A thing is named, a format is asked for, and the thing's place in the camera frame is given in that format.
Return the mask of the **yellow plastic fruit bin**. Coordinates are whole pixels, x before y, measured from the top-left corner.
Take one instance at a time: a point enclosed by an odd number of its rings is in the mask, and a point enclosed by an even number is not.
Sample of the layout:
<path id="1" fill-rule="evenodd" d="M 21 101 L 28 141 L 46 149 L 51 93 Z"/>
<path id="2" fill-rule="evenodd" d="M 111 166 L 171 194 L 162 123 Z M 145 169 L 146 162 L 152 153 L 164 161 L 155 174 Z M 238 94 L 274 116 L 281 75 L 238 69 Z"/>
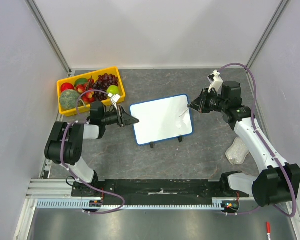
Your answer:
<path id="1" fill-rule="evenodd" d="M 77 75 L 77 76 L 72 76 L 72 77 L 69 77 L 69 78 L 58 80 L 57 84 L 56 84 L 56 88 L 57 88 L 59 113 L 61 115 L 70 117 L 70 116 L 76 115 L 77 113 L 87 112 L 90 109 L 91 104 L 98 101 L 98 100 L 95 100 L 94 102 L 92 102 L 90 104 L 86 104 L 82 100 L 82 96 L 84 94 L 86 94 L 88 92 L 100 92 L 100 93 L 103 93 L 103 94 L 107 94 L 107 92 L 104 92 L 104 91 L 101 91 L 101 90 L 96 90 L 96 89 L 88 90 L 88 91 L 80 94 L 79 98 L 76 101 L 75 108 L 65 110 L 65 109 L 61 108 L 60 103 L 59 103 L 59 97 L 61 95 L 61 85 L 62 84 L 71 83 L 74 86 L 75 91 L 76 91 L 75 81 L 79 78 L 86 78 L 86 79 L 88 79 L 88 82 L 87 82 L 88 87 L 92 88 L 93 83 L 95 83 L 98 80 L 99 75 L 104 75 L 104 74 L 113 74 L 113 75 L 118 77 L 118 88 L 119 88 L 119 92 L 120 92 L 120 96 L 121 96 L 118 103 L 122 103 L 125 100 L 126 92 L 125 92 L 125 89 L 124 89 L 124 86 L 123 86 L 123 82 L 122 82 L 118 67 L 112 66 L 112 67 L 104 68 L 104 69 L 101 69 L 101 70 L 90 71 L 90 72 L 83 73 L 83 74 L 80 74 L 80 75 Z M 107 99 L 102 100 L 101 102 L 106 106 L 110 106 L 112 104 L 109 97 L 108 97 L 108 94 L 107 94 Z"/>

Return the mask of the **green apple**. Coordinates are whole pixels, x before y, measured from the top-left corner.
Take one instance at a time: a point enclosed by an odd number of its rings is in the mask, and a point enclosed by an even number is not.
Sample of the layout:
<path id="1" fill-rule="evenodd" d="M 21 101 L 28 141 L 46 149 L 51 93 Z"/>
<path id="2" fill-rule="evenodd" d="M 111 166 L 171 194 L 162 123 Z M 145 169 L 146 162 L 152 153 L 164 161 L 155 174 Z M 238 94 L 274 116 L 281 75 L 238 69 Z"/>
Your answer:
<path id="1" fill-rule="evenodd" d="M 106 92 L 108 97 L 110 97 L 110 95 L 120 95 L 120 90 L 116 85 L 110 85 Z"/>

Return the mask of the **red apple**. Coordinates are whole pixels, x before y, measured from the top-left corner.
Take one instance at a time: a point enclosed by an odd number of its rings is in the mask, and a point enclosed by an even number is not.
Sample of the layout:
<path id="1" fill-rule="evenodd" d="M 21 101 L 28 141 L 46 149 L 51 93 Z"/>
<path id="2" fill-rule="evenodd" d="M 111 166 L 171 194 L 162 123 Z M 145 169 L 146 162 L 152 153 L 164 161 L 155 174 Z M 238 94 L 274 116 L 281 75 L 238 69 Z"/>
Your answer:
<path id="1" fill-rule="evenodd" d="M 63 93 L 67 90 L 75 90 L 75 87 L 69 82 L 63 83 L 60 87 L 60 92 Z"/>

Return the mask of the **aluminium frame rail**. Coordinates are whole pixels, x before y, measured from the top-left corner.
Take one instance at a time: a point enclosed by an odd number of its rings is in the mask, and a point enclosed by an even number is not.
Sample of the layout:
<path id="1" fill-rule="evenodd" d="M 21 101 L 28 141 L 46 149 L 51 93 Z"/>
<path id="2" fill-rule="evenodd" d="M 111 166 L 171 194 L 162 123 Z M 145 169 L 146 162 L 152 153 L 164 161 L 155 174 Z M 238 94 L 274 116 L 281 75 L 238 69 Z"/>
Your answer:
<path id="1" fill-rule="evenodd" d="M 65 179 L 32 179 L 26 199 L 70 199 L 72 187 Z"/>

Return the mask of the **dark purple grape bunch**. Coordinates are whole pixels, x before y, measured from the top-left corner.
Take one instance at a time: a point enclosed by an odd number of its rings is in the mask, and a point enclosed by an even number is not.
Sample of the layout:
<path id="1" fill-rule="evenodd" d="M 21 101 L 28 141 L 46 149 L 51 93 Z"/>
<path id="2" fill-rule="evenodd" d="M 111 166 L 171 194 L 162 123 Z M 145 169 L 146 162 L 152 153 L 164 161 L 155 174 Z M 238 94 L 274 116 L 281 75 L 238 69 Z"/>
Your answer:
<path id="1" fill-rule="evenodd" d="M 119 78 L 114 74 L 105 73 L 98 76 L 98 80 L 92 84 L 92 89 L 107 92 L 111 86 L 119 86 Z M 104 101 L 107 99 L 107 94 L 101 92 L 94 92 L 93 97 L 98 101 Z"/>

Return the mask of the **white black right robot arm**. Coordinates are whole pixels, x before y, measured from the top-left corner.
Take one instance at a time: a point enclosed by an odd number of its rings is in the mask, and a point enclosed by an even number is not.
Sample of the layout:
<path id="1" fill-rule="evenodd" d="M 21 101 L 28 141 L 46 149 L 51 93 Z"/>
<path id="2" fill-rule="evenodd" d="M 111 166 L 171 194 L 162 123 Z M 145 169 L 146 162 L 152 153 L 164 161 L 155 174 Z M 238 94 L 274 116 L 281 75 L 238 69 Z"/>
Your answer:
<path id="1" fill-rule="evenodd" d="M 242 172 L 228 173 L 219 184 L 225 197 L 240 191 L 254 198 L 260 207 L 292 203 L 292 214 L 297 209 L 300 187 L 300 167 L 289 164 L 271 145 L 259 127 L 254 113 L 242 104 L 241 85 L 235 81 L 221 84 L 221 93 L 215 88 L 204 88 L 188 108 L 202 114 L 222 113 L 223 120 L 243 141 L 259 170 L 257 178 Z"/>

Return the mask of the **green netted melon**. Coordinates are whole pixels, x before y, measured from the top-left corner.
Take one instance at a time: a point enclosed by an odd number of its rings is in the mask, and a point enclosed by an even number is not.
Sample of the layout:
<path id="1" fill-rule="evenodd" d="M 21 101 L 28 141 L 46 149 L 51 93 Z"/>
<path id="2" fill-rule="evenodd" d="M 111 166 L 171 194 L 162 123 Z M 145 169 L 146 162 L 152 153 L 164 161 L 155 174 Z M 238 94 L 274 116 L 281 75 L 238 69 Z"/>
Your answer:
<path id="1" fill-rule="evenodd" d="M 73 89 L 63 91 L 59 97 L 59 104 L 64 110 L 71 110 L 76 107 L 76 102 L 80 94 Z"/>

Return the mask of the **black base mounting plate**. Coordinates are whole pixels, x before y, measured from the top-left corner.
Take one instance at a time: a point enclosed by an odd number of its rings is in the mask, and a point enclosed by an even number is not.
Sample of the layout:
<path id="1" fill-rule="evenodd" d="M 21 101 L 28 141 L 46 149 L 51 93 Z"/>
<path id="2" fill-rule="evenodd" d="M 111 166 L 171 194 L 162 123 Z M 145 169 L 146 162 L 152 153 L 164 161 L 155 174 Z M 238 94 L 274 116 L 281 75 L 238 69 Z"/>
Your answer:
<path id="1" fill-rule="evenodd" d="M 195 180 L 99 180 L 98 189 L 120 195 L 126 206 L 210 205 L 213 198 L 247 198 L 222 181 Z"/>

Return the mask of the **blue framed whiteboard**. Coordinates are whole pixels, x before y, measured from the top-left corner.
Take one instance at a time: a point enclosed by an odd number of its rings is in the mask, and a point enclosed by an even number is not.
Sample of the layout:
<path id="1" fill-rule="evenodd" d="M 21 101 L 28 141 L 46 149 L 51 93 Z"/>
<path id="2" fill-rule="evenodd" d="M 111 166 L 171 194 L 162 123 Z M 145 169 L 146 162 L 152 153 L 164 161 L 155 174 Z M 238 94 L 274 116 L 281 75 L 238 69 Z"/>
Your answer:
<path id="1" fill-rule="evenodd" d="M 139 123 L 133 124 L 137 145 L 191 135 L 194 126 L 190 111 L 179 117 L 188 103 L 187 94 L 178 94 L 132 104 L 130 114 L 139 120 Z"/>

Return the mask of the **white bead eraser pad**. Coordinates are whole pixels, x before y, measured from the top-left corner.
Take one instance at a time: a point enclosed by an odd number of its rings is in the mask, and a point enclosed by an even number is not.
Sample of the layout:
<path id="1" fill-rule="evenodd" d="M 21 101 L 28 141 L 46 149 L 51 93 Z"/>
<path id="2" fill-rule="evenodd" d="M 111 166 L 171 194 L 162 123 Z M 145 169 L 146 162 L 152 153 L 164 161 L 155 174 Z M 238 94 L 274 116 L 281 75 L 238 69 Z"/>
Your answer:
<path id="1" fill-rule="evenodd" d="M 231 165 L 242 165 L 249 153 L 250 151 L 244 141 L 237 136 L 225 152 L 225 156 Z"/>

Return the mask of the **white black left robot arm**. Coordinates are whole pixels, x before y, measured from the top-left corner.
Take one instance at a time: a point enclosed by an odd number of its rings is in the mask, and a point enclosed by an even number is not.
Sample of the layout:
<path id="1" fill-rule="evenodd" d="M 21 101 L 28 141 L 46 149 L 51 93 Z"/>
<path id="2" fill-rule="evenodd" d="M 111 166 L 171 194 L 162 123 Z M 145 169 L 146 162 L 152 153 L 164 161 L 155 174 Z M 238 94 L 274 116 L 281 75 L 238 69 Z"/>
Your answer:
<path id="1" fill-rule="evenodd" d="M 139 119 L 128 114 L 122 106 L 117 105 L 112 110 L 107 110 L 102 102 L 96 101 L 90 107 L 90 116 L 86 122 L 54 123 L 44 155 L 48 160 L 65 168 L 74 179 L 72 197 L 96 197 L 107 194 L 121 198 L 118 194 L 102 189 L 98 174 L 82 157 L 83 141 L 101 139 L 106 132 L 106 126 L 126 127 L 139 122 Z"/>

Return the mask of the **red yellow small fruits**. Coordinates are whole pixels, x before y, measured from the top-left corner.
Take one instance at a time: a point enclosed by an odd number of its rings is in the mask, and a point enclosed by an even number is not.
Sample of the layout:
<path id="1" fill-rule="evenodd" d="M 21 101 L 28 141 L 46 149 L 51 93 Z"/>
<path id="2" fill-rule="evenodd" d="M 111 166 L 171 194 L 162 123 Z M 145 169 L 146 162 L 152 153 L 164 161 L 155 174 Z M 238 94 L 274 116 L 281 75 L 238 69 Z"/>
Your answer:
<path id="1" fill-rule="evenodd" d="M 88 90 L 92 90 L 91 87 L 88 87 L 88 83 L 84 83 L 84 84 L 79 84 L 75 87 L 75 90 L 79 93 L 82 94 Z M 94 97 L 94 92 L 87 92 L 82 96 L 82 100 L 85 104 L 91 104 L 93 103 L 96 98 Z"/>

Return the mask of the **red marker pen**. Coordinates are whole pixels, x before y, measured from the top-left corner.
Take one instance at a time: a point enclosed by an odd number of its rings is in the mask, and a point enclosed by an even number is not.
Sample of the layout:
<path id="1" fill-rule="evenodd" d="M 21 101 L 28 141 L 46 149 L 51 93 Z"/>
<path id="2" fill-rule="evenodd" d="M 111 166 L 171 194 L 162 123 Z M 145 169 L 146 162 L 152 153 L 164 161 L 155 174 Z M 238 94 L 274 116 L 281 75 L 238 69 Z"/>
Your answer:
<path id="1" fill-rule="evenodd" d="M 267 234 L 267 239 L 271 240 L 271 225 L 270 223 L 267 221 L 266 222 L 266 234 Z"/>

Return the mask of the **green lime fruit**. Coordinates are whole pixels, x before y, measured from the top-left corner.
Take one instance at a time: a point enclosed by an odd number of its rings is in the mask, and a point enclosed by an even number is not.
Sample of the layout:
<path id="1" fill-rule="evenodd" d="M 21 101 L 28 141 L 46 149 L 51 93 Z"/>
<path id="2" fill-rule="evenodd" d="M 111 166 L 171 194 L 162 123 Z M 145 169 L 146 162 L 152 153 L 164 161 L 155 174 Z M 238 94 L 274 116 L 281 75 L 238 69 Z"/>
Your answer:
<path id="1" fill-rule="evenodd" d="M 84 85 L 85 83 L 88 82 L 88 79 L 87 78 L 78 78 L 75 83 L 74 83 L 74 86 L 77 87 L 78 85 Z"/>

